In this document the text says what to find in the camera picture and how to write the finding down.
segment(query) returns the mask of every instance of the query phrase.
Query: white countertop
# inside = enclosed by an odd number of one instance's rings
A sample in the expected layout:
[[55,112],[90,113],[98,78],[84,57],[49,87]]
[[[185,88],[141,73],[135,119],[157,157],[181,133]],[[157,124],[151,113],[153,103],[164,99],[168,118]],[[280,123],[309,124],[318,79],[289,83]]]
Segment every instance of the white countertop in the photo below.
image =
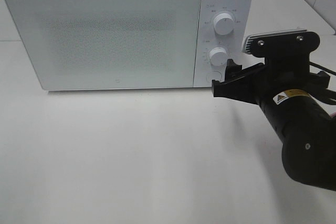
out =
[[[247,35],[293,26],[336,69],[334,31],[307,3],[253,0]],[[335,223],[336,193],[287,176],[258,106],[210,89],[48,93],[3,0],[0,31],[1,224]]]

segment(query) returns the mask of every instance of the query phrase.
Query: white microwave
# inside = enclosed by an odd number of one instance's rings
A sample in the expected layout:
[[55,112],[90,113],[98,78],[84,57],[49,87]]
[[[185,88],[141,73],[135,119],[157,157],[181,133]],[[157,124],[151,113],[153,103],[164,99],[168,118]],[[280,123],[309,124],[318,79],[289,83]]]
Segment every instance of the white microwave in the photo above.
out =
[[5,0],[45,90],[209,87],[251,0]]

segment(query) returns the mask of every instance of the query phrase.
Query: yellow warning sticker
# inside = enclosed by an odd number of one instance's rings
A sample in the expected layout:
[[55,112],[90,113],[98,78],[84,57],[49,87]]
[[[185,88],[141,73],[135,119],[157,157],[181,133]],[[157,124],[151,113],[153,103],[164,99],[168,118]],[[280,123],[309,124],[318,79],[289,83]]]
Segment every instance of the yellow warning sticker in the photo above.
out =
[[280,103],[286,101],[291,97],[309,97],[309,96],[310,95],[307,92],[301,89],[289,89],[277,94],[275,97],[273,97],[273,100],[276,103],[276,105],[279,105]]

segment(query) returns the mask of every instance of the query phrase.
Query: timer knob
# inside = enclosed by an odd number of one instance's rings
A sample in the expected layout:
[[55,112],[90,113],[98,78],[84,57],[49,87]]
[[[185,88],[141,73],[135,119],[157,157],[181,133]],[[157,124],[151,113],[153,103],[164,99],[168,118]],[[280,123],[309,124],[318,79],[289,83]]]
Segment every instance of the timer knob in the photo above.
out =
[[230,13],[221,13],[214,18],[214,28],[217,34],[227,35],[234,29],[235,18]]
[[210,63],[214,66],[222,66],[226,63],[228,59],[228,53],[223,47],[215,47],[209,54]]

